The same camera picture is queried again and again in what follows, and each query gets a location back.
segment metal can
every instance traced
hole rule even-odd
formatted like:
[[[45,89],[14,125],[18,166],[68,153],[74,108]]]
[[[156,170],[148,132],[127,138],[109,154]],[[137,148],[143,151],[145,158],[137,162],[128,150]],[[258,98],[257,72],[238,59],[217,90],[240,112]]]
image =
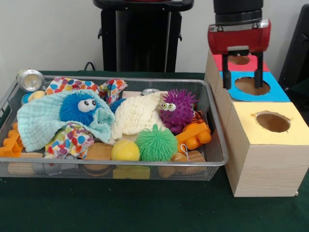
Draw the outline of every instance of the metal can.
[[[17,73],[16,78],[19,87],[25,92],[41,90],[45,84],[44,75],[32,69],[21,69]]]
[[[156,93],[156,92],[159,92],[160,90],[159,89],[155,89],[155,88],[147,88],[147,89],[144,89],[141,93],[142,96],[146,96],[148,94],[151,94],[151,93]]]

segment orange toy block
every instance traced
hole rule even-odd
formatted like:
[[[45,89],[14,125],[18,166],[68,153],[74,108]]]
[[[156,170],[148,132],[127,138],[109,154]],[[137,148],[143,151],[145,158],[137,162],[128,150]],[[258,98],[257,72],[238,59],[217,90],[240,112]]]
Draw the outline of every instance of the orange toy block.
[[[178,152],[183,153],[181,144],[185,144],[189,150],[194,150],[211,140],[211,131],[208,125],[203,123],[191,123],[184,132],[176,135],[178,140]]]
[[[3,147],[0,147],[0,157],[18,158],[23,148],[17,123],[14,123],[13,130],[9,131],[8,138],[3,141]]]

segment colorful spotted cloth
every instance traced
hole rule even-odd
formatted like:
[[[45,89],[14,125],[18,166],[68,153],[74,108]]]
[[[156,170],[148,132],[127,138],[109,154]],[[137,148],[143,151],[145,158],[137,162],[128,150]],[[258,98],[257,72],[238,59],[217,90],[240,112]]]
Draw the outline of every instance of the colorful spotted cloth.
[[[78,124],[69,123],[45,146],[45,158],[65,159],[73,155],[84,159],[93,143],[92,134]]]
[[[120,93],[127,87],[124,80],[111,79],[100,85],[100,97],[108,104],[111,105],[119,100]]]
[[[77,79],[70,79],[66,77],[56,77],[46,89],[46,94],[60,93],[63,90],[80,90],[92,89],[99,94],[99,87],[92,81],[81,81]]]

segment yellow ball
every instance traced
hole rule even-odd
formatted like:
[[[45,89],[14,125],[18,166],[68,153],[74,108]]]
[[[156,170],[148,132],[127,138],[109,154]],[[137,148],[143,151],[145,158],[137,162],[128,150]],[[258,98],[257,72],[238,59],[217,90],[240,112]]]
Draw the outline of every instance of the yellow ball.
[[[139,161],[139,147],[133,141],[121,140],[112,148],[112,160]]]

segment light blue towel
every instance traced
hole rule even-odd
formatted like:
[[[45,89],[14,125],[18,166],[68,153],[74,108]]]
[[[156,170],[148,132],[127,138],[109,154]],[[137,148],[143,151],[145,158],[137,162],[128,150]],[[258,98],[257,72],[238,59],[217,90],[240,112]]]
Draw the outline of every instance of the light blue towel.
[[[105,143],[110,140],[111,125],[115,121],[115,115],[99,95],[92,90],[64,91],[32,100],[18,110],[18,131],[27,152],[43,148],[55,133],[68,123],[60,121],[60,107],[66,96],[76,92],[92,95],[99,102],[100,108],[96,110],[94,121],[89,127],[80,122],[74,123],[80,124]]]

